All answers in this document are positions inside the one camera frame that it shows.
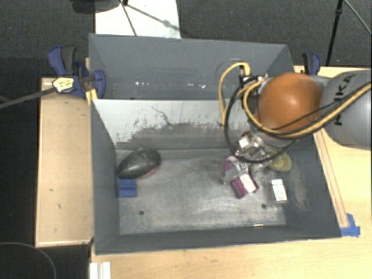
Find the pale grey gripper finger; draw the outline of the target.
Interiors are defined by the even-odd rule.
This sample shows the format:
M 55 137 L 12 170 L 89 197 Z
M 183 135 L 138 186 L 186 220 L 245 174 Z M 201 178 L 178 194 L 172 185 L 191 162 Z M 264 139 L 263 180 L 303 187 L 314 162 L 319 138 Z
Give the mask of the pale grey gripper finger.
M 248 173 L 247 164 L 232 164 L 226 163 L 223 167 L 222 182 L 223 184 L 228 184 L 232 182 L 235 178 L 238 178 L 240 175 Z

